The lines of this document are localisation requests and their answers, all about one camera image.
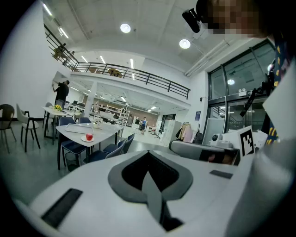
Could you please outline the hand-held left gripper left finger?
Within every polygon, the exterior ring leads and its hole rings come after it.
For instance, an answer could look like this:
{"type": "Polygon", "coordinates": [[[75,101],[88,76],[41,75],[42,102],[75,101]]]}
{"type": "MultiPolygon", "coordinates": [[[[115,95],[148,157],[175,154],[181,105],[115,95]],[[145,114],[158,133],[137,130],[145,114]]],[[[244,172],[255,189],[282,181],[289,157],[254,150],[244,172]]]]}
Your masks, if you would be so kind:
{"type": "Polygon", "coordinates": [[[147,155],[148,151],[133,155],[111,168],[108,174],[112,190],[127,202],[147,202],[147,195],[142,191],[143,180],[148,172],[147,155]]]}

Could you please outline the person's right hand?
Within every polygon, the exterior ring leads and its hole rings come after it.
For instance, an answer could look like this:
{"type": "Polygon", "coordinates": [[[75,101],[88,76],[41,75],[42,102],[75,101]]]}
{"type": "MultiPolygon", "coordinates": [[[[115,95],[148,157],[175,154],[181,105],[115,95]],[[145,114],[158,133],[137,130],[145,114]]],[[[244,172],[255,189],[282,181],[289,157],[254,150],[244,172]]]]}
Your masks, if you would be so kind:
{"type": "Polygon", "coordinates": [[[229,155],[212,154],[209,156],[208,162],[231,165],[233,163],[233,158],[229,155]]]}

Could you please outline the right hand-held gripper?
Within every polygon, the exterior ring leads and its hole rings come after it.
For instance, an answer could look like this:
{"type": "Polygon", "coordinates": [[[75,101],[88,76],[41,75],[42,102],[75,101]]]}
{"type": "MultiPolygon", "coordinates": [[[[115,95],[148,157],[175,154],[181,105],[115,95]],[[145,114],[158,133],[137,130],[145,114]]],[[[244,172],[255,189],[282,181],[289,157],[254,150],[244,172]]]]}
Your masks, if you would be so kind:
{"type": "Polygon", "coordinates": [[[231,165],[237,166],[240,160],[255,152],[252,127],[248,126],[224,134],[214,134],[208,144],[172,141],[169,149],[184,158],[208,162],[212,154],[229,155],[233,158],[231,165]]]}

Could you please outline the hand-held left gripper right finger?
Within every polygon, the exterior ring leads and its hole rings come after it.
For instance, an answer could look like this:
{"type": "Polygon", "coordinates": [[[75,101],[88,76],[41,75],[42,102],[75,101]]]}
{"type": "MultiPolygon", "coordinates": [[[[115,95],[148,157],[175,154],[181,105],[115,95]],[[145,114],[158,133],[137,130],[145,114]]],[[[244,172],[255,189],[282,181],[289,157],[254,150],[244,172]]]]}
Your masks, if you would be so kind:
{"type": "Polygon", "coordinates": [[[148,172],[166,201],[181,199],[193,184],[189,169],[154,151],[148,152],[148,172]]]}

